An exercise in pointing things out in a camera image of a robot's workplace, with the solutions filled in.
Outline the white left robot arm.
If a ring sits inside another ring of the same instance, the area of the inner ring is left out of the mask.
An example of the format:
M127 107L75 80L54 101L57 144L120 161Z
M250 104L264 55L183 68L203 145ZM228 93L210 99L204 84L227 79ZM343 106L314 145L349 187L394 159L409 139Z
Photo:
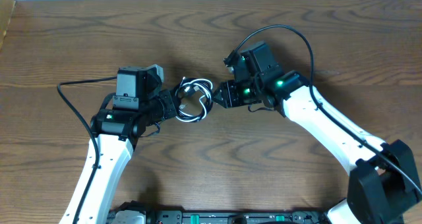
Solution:
M169 90L140 102L138 111L108 109L113 100L139 102L136 97L107 95L100 110L87 126L90 135L86 161L61 223L106 223L121 175L133 156L145 128L175 116L174 99Z

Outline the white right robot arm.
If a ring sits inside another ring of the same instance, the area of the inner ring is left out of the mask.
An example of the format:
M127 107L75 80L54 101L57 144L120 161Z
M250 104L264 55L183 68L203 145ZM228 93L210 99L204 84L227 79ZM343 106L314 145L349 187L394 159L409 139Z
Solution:
M222 82L212 99L225 108L263 103L313 135L349 176L347 197L325 213L328 223L393 223L421 202L413 153L349 120L298 72L261 72Z

